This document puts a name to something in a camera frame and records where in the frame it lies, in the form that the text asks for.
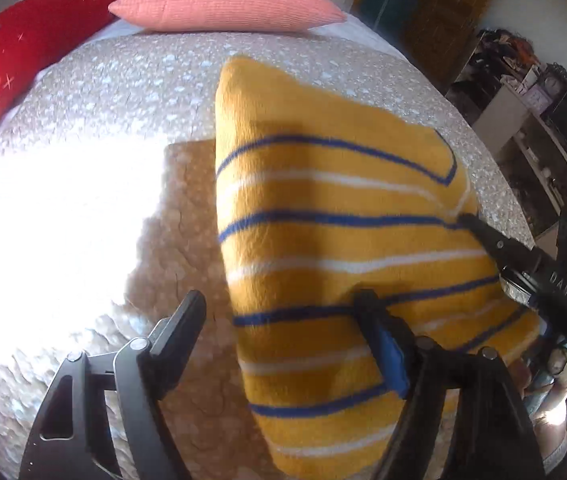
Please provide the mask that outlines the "right hand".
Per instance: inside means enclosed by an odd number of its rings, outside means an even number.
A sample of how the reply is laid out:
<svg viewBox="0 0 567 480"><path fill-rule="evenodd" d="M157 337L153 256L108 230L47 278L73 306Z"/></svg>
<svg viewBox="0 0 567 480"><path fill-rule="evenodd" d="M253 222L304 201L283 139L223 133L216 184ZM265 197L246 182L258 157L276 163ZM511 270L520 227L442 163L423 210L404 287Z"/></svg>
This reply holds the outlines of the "right hand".
<svg viewBox="0 0 567 480"><path fill-rule="evenodd" d="M529 413L547 477L567 469L567 347L539 337L509 370Z"/></svg>

